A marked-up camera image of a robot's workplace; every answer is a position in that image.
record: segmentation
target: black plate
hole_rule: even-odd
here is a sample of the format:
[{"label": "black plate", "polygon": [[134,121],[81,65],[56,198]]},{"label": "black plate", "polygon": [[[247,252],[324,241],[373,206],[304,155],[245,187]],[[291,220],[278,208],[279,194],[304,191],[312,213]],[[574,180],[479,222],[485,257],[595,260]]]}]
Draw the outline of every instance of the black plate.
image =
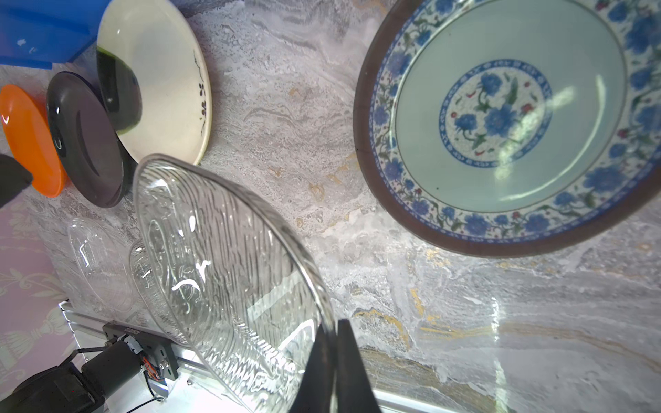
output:
[{"label": "black plate", "polygon": [[92,86],[71,72],[48,85],[48,126],[59,159],[84,197],[101,208],[117,205],[130,182],[130,157]]}]

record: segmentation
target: white ceramic plate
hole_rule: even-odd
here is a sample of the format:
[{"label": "white ceramic plate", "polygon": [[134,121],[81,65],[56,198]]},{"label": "white ceramic plate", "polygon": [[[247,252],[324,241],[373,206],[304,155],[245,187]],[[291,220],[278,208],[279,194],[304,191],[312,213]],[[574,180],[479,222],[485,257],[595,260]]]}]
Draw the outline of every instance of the white ceramic plate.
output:
[{"label": "white ceramic plate", "polygon": [[97,47],[104,104],[128,153],[199,163],[211,132],[209,75],[179,10],[167,0],[113,0]]},{"label": "white ceramic plate", "polygon": [[660,33],[651,0],[400,0],[356,91],[370,188],[467,254],[603,231],[661,185]]}]

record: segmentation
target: blue plastic container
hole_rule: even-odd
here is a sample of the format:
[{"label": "blue plastic container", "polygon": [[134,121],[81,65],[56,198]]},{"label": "blue plastic container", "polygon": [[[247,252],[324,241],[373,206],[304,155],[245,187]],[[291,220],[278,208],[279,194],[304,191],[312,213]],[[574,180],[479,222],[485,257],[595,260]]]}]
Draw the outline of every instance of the blue plastic container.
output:
[{"label": "blue plastic container", "polygon": [[110,0],[0,0],[0,64],[51,69],[96,39]]}]

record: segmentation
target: plate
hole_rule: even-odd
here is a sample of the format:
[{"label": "plate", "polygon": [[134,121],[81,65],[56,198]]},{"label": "plate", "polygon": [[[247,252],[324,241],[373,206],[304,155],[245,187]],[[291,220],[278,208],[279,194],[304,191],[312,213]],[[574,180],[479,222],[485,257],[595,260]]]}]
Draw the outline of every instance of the plate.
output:
[{"label": "plate", "polygon": [[211,134],[209,75],[186,19],[167,0],[113,0],[97,40],[103,101],[128,153],[197,164]]},{"label": "plate", "polygon": [[659,32],[654,1],[399,1],[356,89],[369,187],[464,254],[539,254],[607,229],[661,186]]},{"label": "plate", "polygon": [[327,289],[292,229],[256,194],[164,155],[138,165],[134,203],[149,268],[136,250],[132,268],[151,269],[136,280],[150,313],[249,411],[289,412],[319,326],[334,339]]},{"label": "plate", "polygon": [[62,192],[67,175],[55,152],[43,105],[16,85],[0,91],[0,116],[14,158],[32,174],[32,186],[54,198]]},{"label": "plate", "polygon": [[78,191],[101,208],[117,205],[130,182],[129,158],[90,84],[59,72],[48,85],[46,110],[52,142]]},{"label": "plate", "polygon": [[81,279],[103,305],[126,316],[135,302],[124,266],[126,251],[92,219],[72,219],[67,232]]}]

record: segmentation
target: blue and white porcelain bowl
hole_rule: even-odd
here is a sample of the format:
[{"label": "blue and white porcelain bowl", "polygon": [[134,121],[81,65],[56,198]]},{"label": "blue and white porcelain bowl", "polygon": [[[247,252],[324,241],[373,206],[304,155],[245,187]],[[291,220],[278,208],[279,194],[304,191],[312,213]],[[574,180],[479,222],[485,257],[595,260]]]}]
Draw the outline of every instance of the blue and white porcelain bowl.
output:
[{"label": "blue and white porcelain bowl", "polygon": [[400,0],[358,82],[358,158],[440,247],[562,248],[658,192],[660,63],[658,1]]}]

